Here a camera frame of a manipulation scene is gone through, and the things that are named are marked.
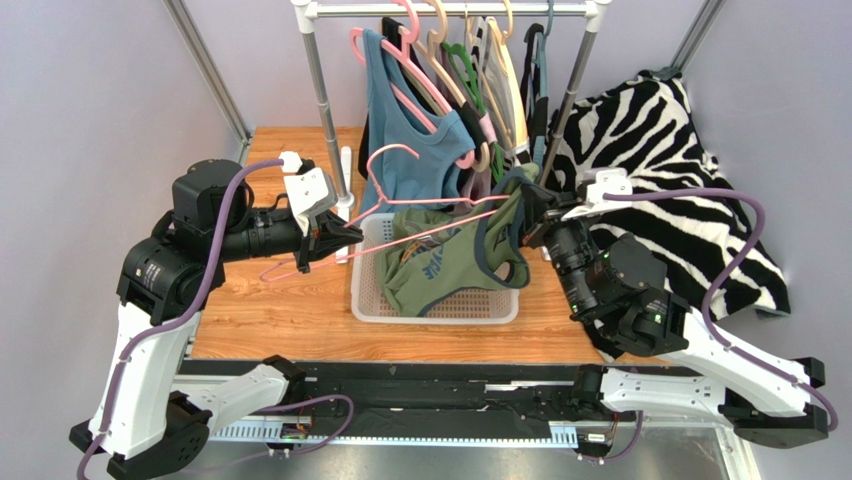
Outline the thin pink wire hanger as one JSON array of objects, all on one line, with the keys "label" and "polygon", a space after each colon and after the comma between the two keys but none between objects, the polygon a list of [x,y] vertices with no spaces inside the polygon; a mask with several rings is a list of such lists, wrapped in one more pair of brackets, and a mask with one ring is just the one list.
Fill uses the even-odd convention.
[{"label": "thin pink wire hanger", "polygon": [[[386,145],[386,146],[379,148],[374,154],[372,154],[368,158],[368,162],[367,162],[368,172],[370,174],[372,174],[372,164],[374,163],[374,160],[380,154],[383,154],[386,151],[393,150],[393,149],[402,149],[403,151],[408,152],[410,155],[412,155],[415,158],[419,157],[419,154],[414,149],[412,149],[411,147],[409,147],[405,144],[400,144],[400,143],[389,144],[389,145]],[[351,221],[349,221],[347,223],[347,226],[355,225],[359,221],[365,220],[368,216],[373,215],[381,205],[385,205],[385,204],[387,204],[387,205],[412,206],[412,205],[438,205],[438,204],[466,203],[466,204],[469,204],[471,206],[477,206],[477,205],[485,204],[487,202],[503,201],[503,200],[508,200],[510,198],[509,195],[489,195],[489,196],[485,196],[485,197],[482,197],[480,199],[475,199],[475,200],[473,200],[469,197],[443,197],[443,198],[401,199],[401,200],[398,200],[398,199],[390,199],[385,194],[381,185],[378,183],[378,181],[374,177],[370,177],[370,182],[374,185],[374,188],[375,188],[377,196],[378,196],[376,204],[373,207],[371,207],[370,209],[364,211],[362,214],[359,214],[358,216],[356,216]],[[373,252],[376,252],[376,251],[380,251],[380,250],[389,248],[390,246],[408,241],[410,239],[412,239],[412,237],[405,237],[402,240],[393,241],[393,242],[390,242],[386,245],[379,246],[379,247],[372,247],[372,248],[369,248],[369,249],[364,249],[364,250],[356,252],[356,253],[350,253],[348,247],[343,247],[343,250],[346,252],[346,255],[338,255],[337,252],[339,251],[339,248],[336,248],[333,251],[334,258],[332,260],[323,261],[321,263],[318,263],[314,267],[314,270],[318,270],[320,268],[327,267],[327,266],[330,266],[330,265],[345,264],[351,259],[366,255],[368,253],[373,253]],[[292,271],[292,272],[283,273],[281,275],[276,275],[274,277],[271,277],[271,274],[273,272],[275,272],[276,270],[280,269],[281,267],[283,267],[283,266],[285,266],[289,263],[294,263],[294,262],[295,262],[295,260],[290,260],[290,259],[283,260],[283,261],[279,262],[278,264],[274,265],[273,267],[270,267],[270,268],[262,271],[258,275],[258,279],[263,283],[273,283],[273,282],[282,281],[284,279],[287,279],[287,278],[293,277],[297,274],[300,274],[300,271],[298,269],[296,269],[295,271]]]}]

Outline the blue tank top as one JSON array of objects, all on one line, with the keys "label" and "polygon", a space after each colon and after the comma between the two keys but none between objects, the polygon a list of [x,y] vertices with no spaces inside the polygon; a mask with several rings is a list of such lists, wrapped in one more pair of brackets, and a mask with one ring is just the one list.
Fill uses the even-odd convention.
[{"label": "blue tank top", "polygon": [[435,125],[431,132],[394,91],[407,98],[413,91],[397,59],[382,45],[385,37],[372,30],[362,36],[367,73],[368,147],[367,154],[395,144],[376,156],[371,164],[372,178],[386,197],[393,200],[459,198],[461,169],[456,161],[475,149],[460,116],[444,117],[419,110]]}]

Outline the green tank top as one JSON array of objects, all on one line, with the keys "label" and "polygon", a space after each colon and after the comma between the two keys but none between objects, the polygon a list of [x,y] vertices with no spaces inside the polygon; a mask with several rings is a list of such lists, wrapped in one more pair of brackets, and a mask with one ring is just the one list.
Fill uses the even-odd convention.
[{"label": "green tank top", "polygon": [[530,282],[520,252],[521,188],[535,184],[539,166],[510,170],[493,193],[504,200],[478,204],[466,215],[405,208],[393,216],[398,243],[376,253],[382,293],[404,317],[422,317],[446,298],[469,289],[522,289]]}]

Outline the thick pink plastic hanger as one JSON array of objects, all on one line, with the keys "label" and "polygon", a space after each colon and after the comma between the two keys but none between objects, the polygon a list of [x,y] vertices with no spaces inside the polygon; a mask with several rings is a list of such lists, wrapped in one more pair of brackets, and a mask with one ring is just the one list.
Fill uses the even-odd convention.
[{"label": "thick pink plastic hanger", "polygon": [[[413,82],[414,89],[420,92],[425,99],[428,99],[427,103],[434,108],[435,114],[443,117],[455,112],[456,110],[444,97],[439,88],[432,82],[430,77],[422,70],[421,66],[411,60],[411,58],[413,58],[411,53],[412,51],[419,52],[424,56],[426,63],[431,66],[432,70],[438,74],[438,77],[440,77],[447,88],[450,89],[450,93],[458,103],[459,107],[464,108],[466,103],[461,90],[451,80],[449,74],[446,70],[444,70],[437,59],[440,44],[445,40],[448,28],[447,13],[443,3],[441,1],[422,2],[429,5],[432,9],[431,13],[434,13],[436,18],[439,19],[441,30],[429,30],[426,37],[426,44],[424,44],[419,40],[420,19],[417,13],[418,11],[415,9],[413,3],[411,1],[393,1],[393,3],[400,5],[405,9],[409,17],[410,28],[407,28],[404,25],[398,26],[397,30],[400,35],[400,46],[397,47],[392,43],[388,43],[389,41],[384,40],[381,46],[398,60],[399,64],[405,69],[405,71],[409,72],[408,74],[404,74],[405,78],[411,80]],[[356,59],[366,66],[366,59],[358,50],[356,45],[357,38],[363,36],[363,33],[364,29],[353,28],[350,31],[350,44]],[[428,120],[424,115],[417,113],[418,110],[414,108],[414,104],[404,98],[398,87],[393,86],[392,90],[394,95],[397,97],[397,100],[401,101],[407,108],[409,108],[409,110],[417,116],[417,118],[429,129],[430,132],[434,132],[436,130],[436,126],[433,122]],[[456,160],[455,163],[459,168],[473,168],[476,171],[482,171],[485,166],[487,166],[483,163],[487,160],[487,158],[478,159],[476,156],[477,152],[480,153],[480,157],[486,156],[489,153],[487,144],[483,141],[475,143],[474,145],[476,148],[471,149],[466,152],[464,156],[459,157]]]}]

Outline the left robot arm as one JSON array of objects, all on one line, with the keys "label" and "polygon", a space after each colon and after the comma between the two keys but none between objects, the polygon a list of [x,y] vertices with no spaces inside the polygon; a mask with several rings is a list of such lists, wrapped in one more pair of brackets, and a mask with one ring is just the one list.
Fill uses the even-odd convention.
[{"label": "left robot arm", "polygon": [[128,252],[110,377],[96,413],[69,434],[86,458],[107,455],[111,477],[178,472],[213,434],[244,417],[308,407],[305,372],[279,355],[211,387],[173,385],[227,263],[289,254],[306,273],[363,238],[335,214],[333,182],[314,162],[286,152],[270,166],[282,172],[285,190],[259,207],[248,168],[226,159],[193,164],[173,183],[172,208]]}]

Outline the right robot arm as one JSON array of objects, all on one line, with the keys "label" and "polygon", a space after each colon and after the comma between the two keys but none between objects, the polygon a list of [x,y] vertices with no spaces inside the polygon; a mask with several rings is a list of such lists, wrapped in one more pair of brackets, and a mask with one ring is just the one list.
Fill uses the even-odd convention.
[{"label": "right robot arm", "polygon": [[821,394],[824,364],[776,357],[720,331],[707,308],[664,288],[665,264],[634,236],[606,248],[591,235],[595,216],[629,205],[627,188],[592,186],[585,198],[522,188],[523,242],[544,247],[570,308],[589,337],[615,353],[658,358],[685,376],[578,369],[569,398],[581,418],[663,413],[729,426],[740,438],[790,449],[826,439],[839,423]]}]

